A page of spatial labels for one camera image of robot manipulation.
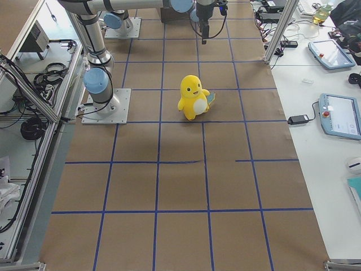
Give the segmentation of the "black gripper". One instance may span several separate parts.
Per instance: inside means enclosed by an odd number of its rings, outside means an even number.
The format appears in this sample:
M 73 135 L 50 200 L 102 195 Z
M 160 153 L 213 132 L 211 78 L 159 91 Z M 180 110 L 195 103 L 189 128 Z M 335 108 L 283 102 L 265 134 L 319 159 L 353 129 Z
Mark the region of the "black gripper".
M 214 0 L 197 0 L 196 14 L 199 19 L 210 19 L 213 16 Z M 201 44 L 206 45 L 209 39 L 209 24 L 201 24 Z

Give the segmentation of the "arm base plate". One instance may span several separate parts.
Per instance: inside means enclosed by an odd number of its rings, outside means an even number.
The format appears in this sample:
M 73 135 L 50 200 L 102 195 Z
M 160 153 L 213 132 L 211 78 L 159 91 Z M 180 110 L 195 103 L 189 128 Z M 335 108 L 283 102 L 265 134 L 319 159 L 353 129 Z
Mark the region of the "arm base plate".
M 110 125 L 110 124 L 126 124 L 129 104 L 130 104 L 131 89 L 115 88 L 113 89 L 113 98 L 110 103 L 102 110 L 103 105 L 93 103 L 93 99 L 89 94 L 87 103 L 92 103 L 91 106 L 85 107 L 85 114 L 82 115 L 81 123 L 83 125 Z
M 104 18 L 104 23 L 107 26 L 105 32 L 105 39 L 121 40 L 138 38 L 140 33 L 140 25 L 142 19 L 139 17 L 127 18 L 125 20 L 116 19 L 108 16 Z

